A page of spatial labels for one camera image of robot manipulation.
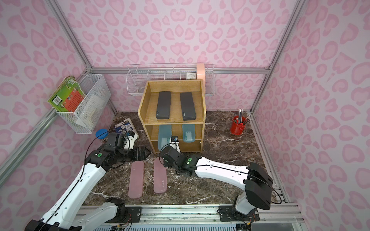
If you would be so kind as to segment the pink pencil case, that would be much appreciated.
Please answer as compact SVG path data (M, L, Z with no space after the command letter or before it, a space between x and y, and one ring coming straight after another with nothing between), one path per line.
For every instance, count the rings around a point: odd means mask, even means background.
M167 191L167 169L161 163L162 159L157 157L154 161L154 192L165 193Z
M143 195L144 183L144 162L135 161L132 163L130 172L128 196L132 199L140 198Z

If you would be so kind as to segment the teal pencil case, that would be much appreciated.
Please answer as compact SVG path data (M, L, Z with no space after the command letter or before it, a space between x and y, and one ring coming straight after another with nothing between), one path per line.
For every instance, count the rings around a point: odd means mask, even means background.
M192 143L196 140L196 131L194 124L182 125L183 130L183 142Z
M158 149L161 150L162 147L171 142L172 137L172 126L171 125L159 125L158 133Z

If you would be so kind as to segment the black pencil case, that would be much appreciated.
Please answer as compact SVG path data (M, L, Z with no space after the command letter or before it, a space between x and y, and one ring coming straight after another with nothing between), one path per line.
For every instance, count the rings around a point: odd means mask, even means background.
M171 92L170 91L159 92L156 118L169 119L170 111L171 111Z
M192 92L180 93L182 117L184 121L195 120L196 111Z

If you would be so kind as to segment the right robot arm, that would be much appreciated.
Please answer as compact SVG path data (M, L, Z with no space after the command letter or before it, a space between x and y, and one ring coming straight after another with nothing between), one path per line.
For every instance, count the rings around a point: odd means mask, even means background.
M235 166L215 162L199 155L186 155L169 144L160 151L163 166L173 168L177 175L205 178L231 184L243 190L234 208L247 215L257 208L270 210L273 180L257 163Z

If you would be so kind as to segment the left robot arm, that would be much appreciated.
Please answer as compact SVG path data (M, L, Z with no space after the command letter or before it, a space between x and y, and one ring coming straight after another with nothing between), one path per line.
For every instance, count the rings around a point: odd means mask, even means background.
M95 185L111 169L127 162L143 161L150 151L139 146L135 149L101 145L89 153L81 171L61 198L39 220L32 219L26 231L92 231L105 222L131 223L134 213L128 211L125 202L111 197L103 205L87 215L77 218L77 212Z

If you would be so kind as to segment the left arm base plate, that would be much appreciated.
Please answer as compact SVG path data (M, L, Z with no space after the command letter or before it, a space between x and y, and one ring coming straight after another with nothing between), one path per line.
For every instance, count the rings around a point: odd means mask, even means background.
M114 218L107 221L107 223L139 223L142 213L142 207L120 207L118 208Z

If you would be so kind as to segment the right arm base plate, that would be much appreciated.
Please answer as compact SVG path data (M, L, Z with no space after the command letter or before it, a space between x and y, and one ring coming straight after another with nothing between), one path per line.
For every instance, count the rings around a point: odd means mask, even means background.
M234 206L219 206L217 213L220 216L221 222L240 221L246 223L253 223L260 221L260 216L257 208L252 209L249 214L245 215L237 212Z

